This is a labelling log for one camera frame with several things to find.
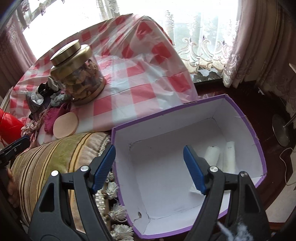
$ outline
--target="stand base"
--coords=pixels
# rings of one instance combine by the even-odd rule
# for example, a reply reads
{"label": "stand base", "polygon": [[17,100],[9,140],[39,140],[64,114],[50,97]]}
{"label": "stand base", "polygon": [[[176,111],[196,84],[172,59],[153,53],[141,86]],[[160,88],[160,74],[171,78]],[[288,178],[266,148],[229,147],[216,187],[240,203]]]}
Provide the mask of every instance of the stand base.
{"label": "stand base", "polygon": [[288,128],[285,126],[285,120],[278,114],[274,114],[272,117],[272,128],[274,130],[274,135],[276,136],[277,141],[283,147],[286,147],[289,144],[289,133]]}

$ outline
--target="striped cushion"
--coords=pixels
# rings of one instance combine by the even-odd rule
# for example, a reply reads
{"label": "striped cushion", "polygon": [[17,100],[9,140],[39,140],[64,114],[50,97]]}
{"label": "striped cushion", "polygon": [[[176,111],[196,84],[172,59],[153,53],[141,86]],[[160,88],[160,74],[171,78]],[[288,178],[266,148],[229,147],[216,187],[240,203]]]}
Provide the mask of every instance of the striped cushion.
{"label": "striped cushion", "polygon": [[[31,149],[17,157],[12,173],[20,194],[22,221],[29,225],[38,197],[53,170],[74,172],[88,165],[105,148],[106,133],[83,133]],[[74,191],[70,191],[70,205],[78,230],[83,231]]]}

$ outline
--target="red and white tablecloth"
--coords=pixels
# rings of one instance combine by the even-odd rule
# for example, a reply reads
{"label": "red and white tablecloth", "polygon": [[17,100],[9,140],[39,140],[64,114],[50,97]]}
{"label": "red and white tablecloth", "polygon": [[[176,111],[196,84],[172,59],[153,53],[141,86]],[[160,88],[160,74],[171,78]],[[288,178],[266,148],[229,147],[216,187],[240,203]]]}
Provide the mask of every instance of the red and white tablecloth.
{"label": "red and white tablecloth", "polygon": [[[186,67],[162,28],[147,16],[129,14],[68,37],[24,74],[10,95],[10,113],[24,124],[30,121],[24,91],[45,83],[52,67],[50,58],[76,39],[91,46],[107,81],[95,100],[72,105],[71,111],[79,119],[76,133],[107,131],[198,98]],[[55,137],[46,134],[42,126],[37,140],[41,145]]]}

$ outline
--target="metal screw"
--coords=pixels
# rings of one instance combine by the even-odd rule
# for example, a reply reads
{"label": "metal screw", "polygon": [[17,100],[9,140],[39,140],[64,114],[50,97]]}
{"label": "metal screw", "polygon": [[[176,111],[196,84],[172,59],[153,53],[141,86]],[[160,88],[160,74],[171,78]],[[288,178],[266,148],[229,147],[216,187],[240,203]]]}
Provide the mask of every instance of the metal screw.
{"label": "metal screw", "polygon": [[89,169],[88,166],[82,166],[82,167],[80,168],[80,170],[83,171],[83,172],[86,172],[88,169]]}
{"label": "metal screw", "polygon": [[53,177],[57,176],[58,174],[59,174],[59,171],[57,171],[57,170],[52,171],[52,176]]}
{"label": "metal screw", "polygon": [[211,166],[211,167],[210,167],[210,171],[211,171],[211,172],[217,172],[217,171],[218,171],[218,167],[216,167],[216,166]]}
{"label": "metal screw", "polygon": [[242,177],[245,177],[245,176],[247,176],[248,174],[246,173],[246,172],[241,172],[241,176]]}

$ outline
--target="pink curtain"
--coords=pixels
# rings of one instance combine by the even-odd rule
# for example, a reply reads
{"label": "pink curtain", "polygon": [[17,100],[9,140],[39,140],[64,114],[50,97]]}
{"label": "pink curtain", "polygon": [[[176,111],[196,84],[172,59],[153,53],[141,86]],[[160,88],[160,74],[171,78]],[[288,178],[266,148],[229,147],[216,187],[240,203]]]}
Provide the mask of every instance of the pink curtain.
{"label": "pink curtain", "polygon": [[36,61],[14,13],[0,36],[0,96],[4,98]]}
{"label": "pink curtain", "polygon": [[241,18],[230,58],[223,71],[226,87],[255,80],[263,92],[286,100],[296,111],[296,27],[276,0],[241,0]]}

